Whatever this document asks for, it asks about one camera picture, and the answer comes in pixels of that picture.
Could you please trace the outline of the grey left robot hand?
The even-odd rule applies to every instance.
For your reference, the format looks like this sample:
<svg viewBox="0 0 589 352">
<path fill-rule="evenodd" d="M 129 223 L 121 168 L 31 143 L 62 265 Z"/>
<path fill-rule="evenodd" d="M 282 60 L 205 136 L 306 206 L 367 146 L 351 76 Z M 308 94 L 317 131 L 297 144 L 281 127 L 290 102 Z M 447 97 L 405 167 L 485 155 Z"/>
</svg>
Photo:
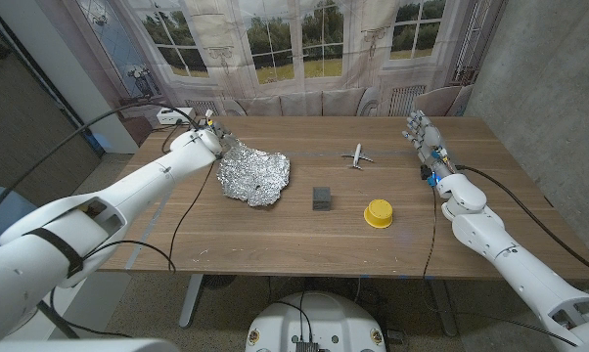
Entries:
<svg viewBox="0 0 589 352">
<path fill-rule="evenodd" d="M 210 117 L 205 119 L 206 125 L 211 128 L 216 135 L 221 147 L 229 149 L 236 145 L 237 137 L 221 122 Z"/>
</svg>

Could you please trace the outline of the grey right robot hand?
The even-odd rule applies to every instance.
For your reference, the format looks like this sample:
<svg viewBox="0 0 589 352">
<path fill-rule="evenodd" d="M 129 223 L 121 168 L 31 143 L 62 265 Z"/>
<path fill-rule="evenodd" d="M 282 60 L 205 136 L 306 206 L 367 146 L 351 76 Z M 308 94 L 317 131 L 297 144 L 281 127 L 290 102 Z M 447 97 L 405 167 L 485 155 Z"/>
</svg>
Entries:
<svg viewBox="0 0 589 352">
<path fill-rule="evenodd" d="M 407 127 L 402 135 L 413 145 L 423 165 L 440 178 L 457 172 L 440 131 L 421 110 L 410 113 Z"/>
</svg>

